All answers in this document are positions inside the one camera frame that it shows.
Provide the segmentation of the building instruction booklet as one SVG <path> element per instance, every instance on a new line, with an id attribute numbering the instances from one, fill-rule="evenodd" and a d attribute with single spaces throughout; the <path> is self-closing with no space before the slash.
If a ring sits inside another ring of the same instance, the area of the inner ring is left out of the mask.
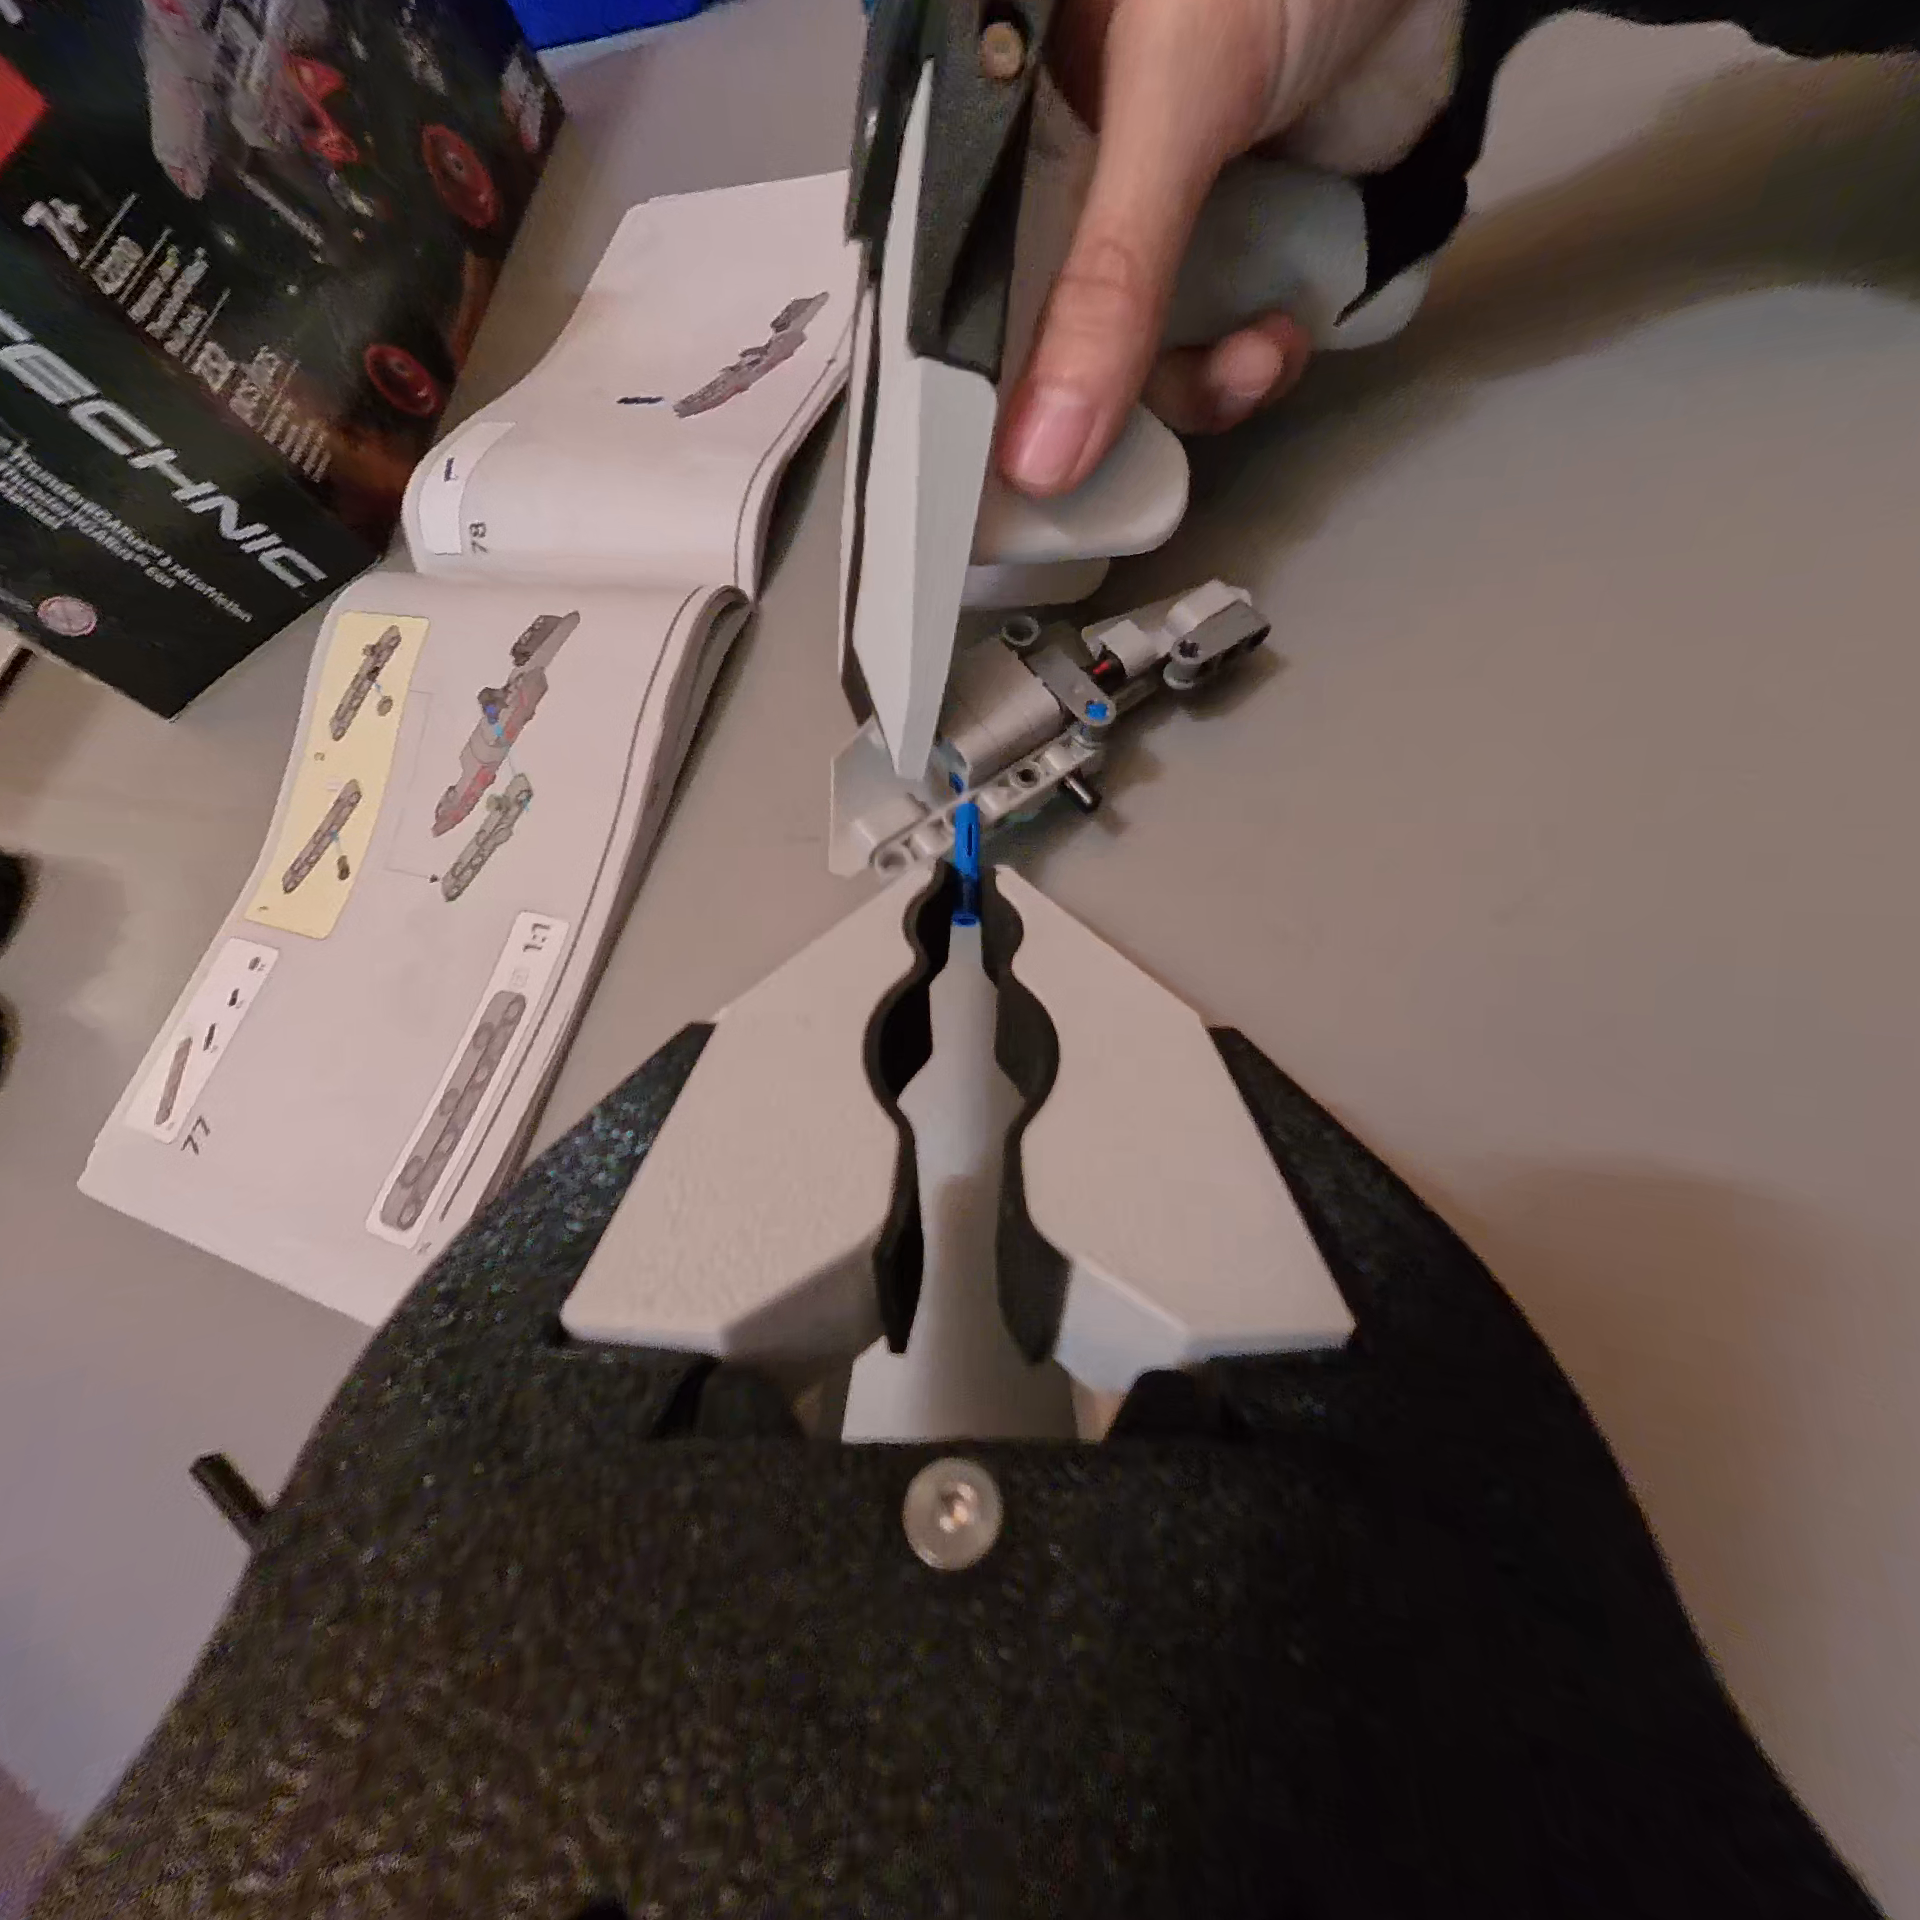
<path id="1" fill-rule="evenodd" d="M 366 1324 L 499 1189 L 839 395 L 846 172 L 649 199 L 326 608 L 253 873 L 92 1202 Z"/>

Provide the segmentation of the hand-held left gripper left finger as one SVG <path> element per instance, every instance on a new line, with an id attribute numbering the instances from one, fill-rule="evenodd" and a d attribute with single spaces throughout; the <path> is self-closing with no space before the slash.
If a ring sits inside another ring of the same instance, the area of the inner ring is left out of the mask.
<path id="1" fill-rule="evenodd" d="M 955 880 L 913 869 L 737 996 L 563 1302 L 656 1352 L 908 1343 L 924 1279 L 901 1090 L 930 1056 Z"/>

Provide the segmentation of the blue plastic bin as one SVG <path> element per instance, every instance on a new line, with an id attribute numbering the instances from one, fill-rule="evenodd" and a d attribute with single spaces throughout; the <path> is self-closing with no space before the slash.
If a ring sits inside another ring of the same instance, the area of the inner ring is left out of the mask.
<path id="1" fill-rule="evenodd" d="M 539 50 L 565 50 L 597 45 L 641 32 L 675 27 L 711 12 L 752 16 L 760 27 L 777 20 L 783 27 L 826 27 L 831 45 L 855 45 L 853 18 L 859 12 L 859 27 L 864 32 L 879 16 L 904 10 L 910 18 L 918 16 L 919 4 L 876 4 L 876 1 L 766 1 L 766 4 L 719 4 L 719 1 L 510 1 L 510 12 L 525 32 L 527 40 Z"/>

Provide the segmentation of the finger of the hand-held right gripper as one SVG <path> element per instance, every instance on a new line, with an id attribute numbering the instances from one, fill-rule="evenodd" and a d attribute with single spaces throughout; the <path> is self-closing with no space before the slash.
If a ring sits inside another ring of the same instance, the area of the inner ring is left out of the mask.
<path id="1" fill-rule="evenodd" d="M 995 429 L 995 384 L 904 338 L 930 95 L 924 63 L 864 281 L 879 286 L 879 334 L 855 652 L 899 780 L 921 780 L 930 762 Z"/>
<path id="2" fill-rule="evenodd" d="M 853 353 L 846 381 L 843 509 L 836 614 L 838 683 L 855 723 L 871 719 L 871 697 L 855 652 L 860 592 L 864 493 L 871 463 L 871 412 L 877 379 L 879 286 L 862 285 L 853 316 Z"/>

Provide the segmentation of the black toy box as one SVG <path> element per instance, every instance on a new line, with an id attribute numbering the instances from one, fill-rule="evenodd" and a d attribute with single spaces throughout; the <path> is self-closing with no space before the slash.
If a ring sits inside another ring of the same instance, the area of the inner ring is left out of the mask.
<path id="1" fill-rule="evenodd" d="M 563 106 L 499 1 L 1 12 L 3 640 L 170 717 L 389 553 Z"/>

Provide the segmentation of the grey desk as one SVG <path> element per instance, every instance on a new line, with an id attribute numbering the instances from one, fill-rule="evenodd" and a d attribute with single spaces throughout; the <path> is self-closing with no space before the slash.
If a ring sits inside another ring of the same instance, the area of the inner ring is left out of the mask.
<path id="1" fill-rule="evenodd" d="M 1915 60 L 1549 20 L 1404 334 L 1195 447 L 1121 605 L 1274 618 L 1009 854 L 1490 1264 L 1731 1695 L 1915 1916 Z M 1 1746 L 144 1740 L 366 1336 L 76 1189 L 245 887 L 316 620 L 176 721 L 3 698 Z"/>

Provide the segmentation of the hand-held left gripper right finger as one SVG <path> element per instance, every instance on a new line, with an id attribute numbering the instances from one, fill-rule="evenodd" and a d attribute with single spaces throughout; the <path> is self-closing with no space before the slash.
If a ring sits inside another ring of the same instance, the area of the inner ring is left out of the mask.
<path id="1" fill-rule="evenodd" d="M 1001 1154 L 995 1291 L 1083 1389 L 1325 1352 L 1356 1321 L 1213 1030 L 1009 868 L 980 882 Z"/>

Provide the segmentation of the long black toy axle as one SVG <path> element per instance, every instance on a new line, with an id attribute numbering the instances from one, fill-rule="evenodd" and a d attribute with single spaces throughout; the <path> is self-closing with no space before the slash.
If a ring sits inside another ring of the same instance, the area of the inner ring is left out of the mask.
<path id="1" fill-rule="evenodd" d="M 225 1452 L 207 1452 L 191 1457 L 188 1477 L 232 1527 L 246 1552 L 256 1552 L 264 1544 L 272 1518 L 270 1500 Z"/>

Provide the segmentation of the person's right hand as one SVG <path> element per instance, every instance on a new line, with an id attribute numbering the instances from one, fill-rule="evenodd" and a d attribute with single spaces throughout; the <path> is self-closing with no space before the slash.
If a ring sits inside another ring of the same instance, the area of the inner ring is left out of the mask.
<path id="1" fill-rule="evenodd" d="M 1199 215 L 1221 171 L 1270 144 L 1347 175 L 1402 159 L 1451 95 L 1461 15 L 1455 1 L 1058 4 L 1049 60 L 1095 159 L 1001 410 L 1009 486 L 1076 490 L 1136 403 L 1204 434 L 1298 381 L 1307 330 L 1278 307 L 1200 348 L 1162 346 Z"/>

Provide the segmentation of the grey toy brick assembly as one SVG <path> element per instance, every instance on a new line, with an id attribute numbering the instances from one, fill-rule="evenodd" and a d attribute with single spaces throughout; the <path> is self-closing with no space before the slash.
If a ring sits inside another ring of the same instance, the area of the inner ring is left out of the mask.
<path id="1" fill-rule="evenodd" d="M 826 869 L 891 880 L 948 858 L 969 805 L 978 838 L 1053 802 L 1095 813 L 1129 717 L 1211 691 L 1270 630 L 1251 594 L 1223 580 L 1085 626 L 1004 611 L 958 648 L 924 772 L 896 769 L 877 717 L 862 712 L 831 764 Z"/>

